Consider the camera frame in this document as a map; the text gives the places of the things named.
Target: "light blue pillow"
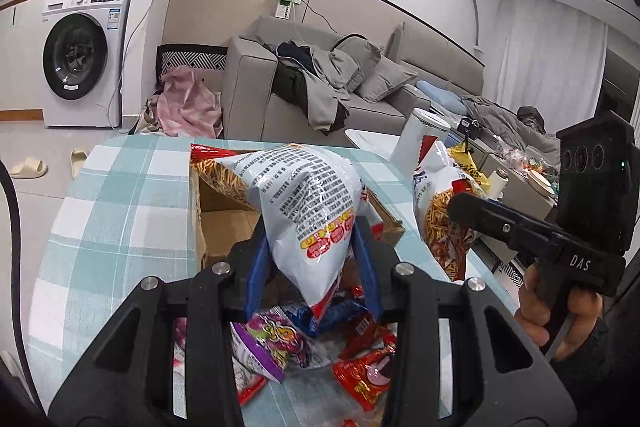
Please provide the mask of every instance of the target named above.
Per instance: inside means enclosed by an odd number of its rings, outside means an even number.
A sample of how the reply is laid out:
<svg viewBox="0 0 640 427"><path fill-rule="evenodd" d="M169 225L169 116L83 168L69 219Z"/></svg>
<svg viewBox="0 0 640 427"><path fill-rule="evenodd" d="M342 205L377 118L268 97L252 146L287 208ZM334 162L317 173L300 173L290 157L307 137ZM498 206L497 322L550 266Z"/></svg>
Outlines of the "light blue pillow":
<svg viewBox="0 0 640 427"><path fill-rule="evenodd" d="M460 97L454 92L433 86L433 84L428 83L426 80L418 80L418 82L415 83L415 87L420 89L431 100L433 100L433 102L439 103L445 109L450 110L455 114L466 116L465 104L462 103Z"/></svg>

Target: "pink blanket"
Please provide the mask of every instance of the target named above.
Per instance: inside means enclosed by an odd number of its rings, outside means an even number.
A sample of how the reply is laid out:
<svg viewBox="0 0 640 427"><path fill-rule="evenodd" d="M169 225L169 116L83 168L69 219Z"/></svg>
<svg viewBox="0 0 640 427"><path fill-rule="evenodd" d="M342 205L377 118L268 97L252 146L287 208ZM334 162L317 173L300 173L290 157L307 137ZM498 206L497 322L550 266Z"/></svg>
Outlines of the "pink blanket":
<svg viewBox="0 0 640 427"><path fill-rule="evenodd" d="M188 66L169 68L161 82L158 120L165 134L218 137L222 132L220 93L210 92Z"/></svg>

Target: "human hand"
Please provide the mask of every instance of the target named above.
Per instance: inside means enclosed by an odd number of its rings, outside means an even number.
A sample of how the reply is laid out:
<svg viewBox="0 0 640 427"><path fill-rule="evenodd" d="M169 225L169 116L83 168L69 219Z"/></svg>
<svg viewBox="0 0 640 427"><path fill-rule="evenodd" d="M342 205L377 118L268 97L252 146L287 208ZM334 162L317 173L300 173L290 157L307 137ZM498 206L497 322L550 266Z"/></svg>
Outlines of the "human hand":
<svg viewBox="0 0 640 427"><path fill-rule="evenodd" d="M549 333L544 326L551 318L551 310L536 295L537 285L538 268L532 264L527 268L524 284L518 292L520 308L516 311L515 319L534 344L542 347L549 341ZM602 296L574 286L569 293L567 307L575 314L575 320L554 355L557 362L572 355L587 340L600 315Z"/></svg>

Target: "red logo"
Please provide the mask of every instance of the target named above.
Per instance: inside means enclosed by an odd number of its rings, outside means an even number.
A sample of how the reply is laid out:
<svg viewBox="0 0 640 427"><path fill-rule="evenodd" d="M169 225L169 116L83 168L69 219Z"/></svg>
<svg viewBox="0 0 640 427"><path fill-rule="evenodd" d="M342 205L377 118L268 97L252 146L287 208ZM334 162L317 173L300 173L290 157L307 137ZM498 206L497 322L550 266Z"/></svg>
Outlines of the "red logo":
<svg viewBox="0 0 640 427"><path fill-rule="evenodd" d="M344 222L344 229L349 232L353 228L353 216L349 216Z"/></svg>
<svg viewBox="0 0 640 427"><path fill-rule="evenodd" d="M338 241L340 241L343 236L344 236L344 228L341 225L340 225L340 227L335 229L330 235L331 240L334 243L337 243Z"/></svg>
<svg viewBox="0 0 640 427"><path fill-rule="evenodd" d="M317 243L314 243L309 248L306 249L306 256L309 259L315 259L316 257L320 257L324 252L329 250L331 246L331 241L328 237L321 237L318 239Z"/></svg>

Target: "beige slide sandal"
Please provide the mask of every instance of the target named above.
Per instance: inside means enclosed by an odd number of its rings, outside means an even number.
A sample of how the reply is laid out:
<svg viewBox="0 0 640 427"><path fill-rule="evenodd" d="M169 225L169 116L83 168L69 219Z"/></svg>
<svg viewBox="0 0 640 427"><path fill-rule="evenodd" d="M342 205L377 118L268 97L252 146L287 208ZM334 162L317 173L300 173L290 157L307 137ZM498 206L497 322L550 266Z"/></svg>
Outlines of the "beige slide sandal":
<svg viewBox="0 0 640 427"><path fill-rule="evenodd" d="M87 152L82 149L73 149L71 151L71 175L74 179L78 177L78 174L82 170L87 156Z"/></svg>
<svg viewBox="0 0 640 427"><path fill-rule="evenodd" d="M33 180L47 173L49 167L42 160L36 160L29 156L23 163L18 163L10 171L12 178L20 180Z"/></svg>

